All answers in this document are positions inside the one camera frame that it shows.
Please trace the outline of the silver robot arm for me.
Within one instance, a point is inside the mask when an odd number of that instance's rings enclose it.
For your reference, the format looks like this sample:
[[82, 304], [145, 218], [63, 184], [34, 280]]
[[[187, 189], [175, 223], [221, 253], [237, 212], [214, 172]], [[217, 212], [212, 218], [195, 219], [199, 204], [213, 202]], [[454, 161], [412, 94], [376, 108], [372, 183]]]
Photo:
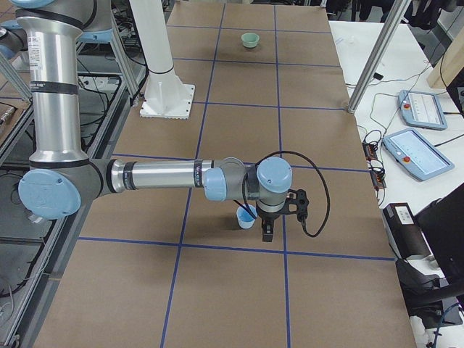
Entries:
[[256, 203], [262, 238], [273, 239], [275, 220], [290, 212], [294, 194], [289, 163], [270, 157], [256, 165], [236, 158], [189, 162], [91, 159], [82, 149], [76, 42], [111, 38], [109, 1], [17, 1], [16, 18], [28, 40], [36, 150], [19, 183], [32, 213], [56, 220], [84, 204], [127, 190], [201, 188], [211, 201]]

